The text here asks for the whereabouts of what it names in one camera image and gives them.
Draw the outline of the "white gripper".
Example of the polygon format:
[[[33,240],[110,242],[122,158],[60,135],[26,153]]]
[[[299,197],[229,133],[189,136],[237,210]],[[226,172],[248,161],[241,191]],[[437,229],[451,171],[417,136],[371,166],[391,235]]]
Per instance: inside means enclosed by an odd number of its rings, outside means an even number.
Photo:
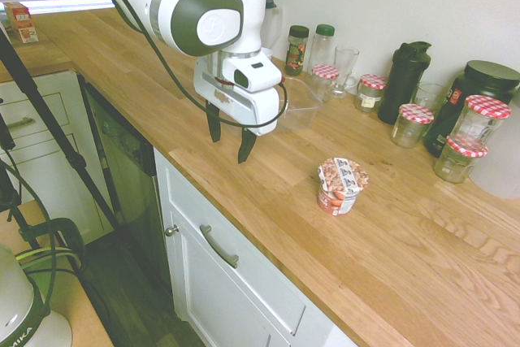
[[[252,93],[237,85],[224,87],[208,70],[208,58],[205,56],[197,59],[193,83],[196,92],[206,99],[205,111],[211,140],[218,142],[221,138],[220,111],[239,124],[246,125],[246,128],[241,129],[241,144],[237,155],[238,163],[244,163],[257,136],[275,130],[277,120],[266,123],[279,113],[279,93],[275,86]]]

